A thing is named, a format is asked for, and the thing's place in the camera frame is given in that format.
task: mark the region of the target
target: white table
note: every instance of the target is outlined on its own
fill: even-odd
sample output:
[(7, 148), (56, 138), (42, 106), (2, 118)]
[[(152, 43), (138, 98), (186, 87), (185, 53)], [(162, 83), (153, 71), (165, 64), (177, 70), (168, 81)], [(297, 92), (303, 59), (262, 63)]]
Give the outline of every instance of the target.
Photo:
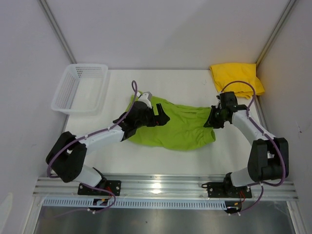
[[(131, 81), (141, 91), (175, 104), (211, 106), (217, 103), (214, 83), (207, 70), (111, 70), (103, 110), (97, 116), (69, 116), (66, 131), (81, 135), (107, 127), (122, 114), (133, 94)], [(238, 98), (239, 104), (250, 100)], [(259, 121), (255, 106), (251, 113)], [(123, 141), (89, 154), (85, 164), (103, 173), (147, 175), (216, 175), (247, 166), (251, 146), (229, 123), (215, 130), (216, 141), (200, 149), (180, 152)]]

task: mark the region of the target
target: green cloth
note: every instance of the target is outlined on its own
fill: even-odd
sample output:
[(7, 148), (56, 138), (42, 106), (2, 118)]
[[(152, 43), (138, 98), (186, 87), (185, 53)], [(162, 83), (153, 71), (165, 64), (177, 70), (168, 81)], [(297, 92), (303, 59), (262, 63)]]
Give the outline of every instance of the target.
[(130, 137), (129, 141), (183, 151), (194, 150), (215, 141), (213, 128), (203, 127), (208, 119), (210, 107), (175, 105), (155, 96), (152, 96), (151, 103), (155, 115), (158, 114), (156, 104), (161, 103), (170, 121), (164, 126), (143, 126), (137, 129), (136, 134)]

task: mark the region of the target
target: yellow cloth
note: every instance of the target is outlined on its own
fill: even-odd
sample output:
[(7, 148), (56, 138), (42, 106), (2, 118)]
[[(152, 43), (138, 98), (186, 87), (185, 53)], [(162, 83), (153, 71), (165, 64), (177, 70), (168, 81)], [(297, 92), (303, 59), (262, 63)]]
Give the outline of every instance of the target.
[[(257, 95), (264, 93), (262, 83), (255, 75), (255, 64), (223, 63), (210, 66), (210, 70), (218, 92), (231, 81), (242, 80), (251, 84)], [(243, 83), (231, 84), (224, 91), (233, 91), (238, 97), (251, 98), (253, 96), (252, 89)]]

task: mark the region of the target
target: white basket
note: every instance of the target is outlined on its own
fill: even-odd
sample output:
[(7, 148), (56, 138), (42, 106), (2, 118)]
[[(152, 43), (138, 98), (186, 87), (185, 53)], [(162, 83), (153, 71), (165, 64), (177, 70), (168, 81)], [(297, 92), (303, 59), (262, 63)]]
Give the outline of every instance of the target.
[(65, 114), (96, 115), (104, 105), (108, 67), (103, 64), (71, 64), (66, 67), (51, 108)]

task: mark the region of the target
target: gray floor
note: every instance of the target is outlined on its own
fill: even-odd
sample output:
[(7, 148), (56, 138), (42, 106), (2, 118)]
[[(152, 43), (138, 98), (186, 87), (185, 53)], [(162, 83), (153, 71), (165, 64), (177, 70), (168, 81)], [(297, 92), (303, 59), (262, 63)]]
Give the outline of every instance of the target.
[(260, 202), (242, 216), (224, 211), (110, 209), (100, 214), (44, 207), (35, 234), (294, 234), (285, 202)]

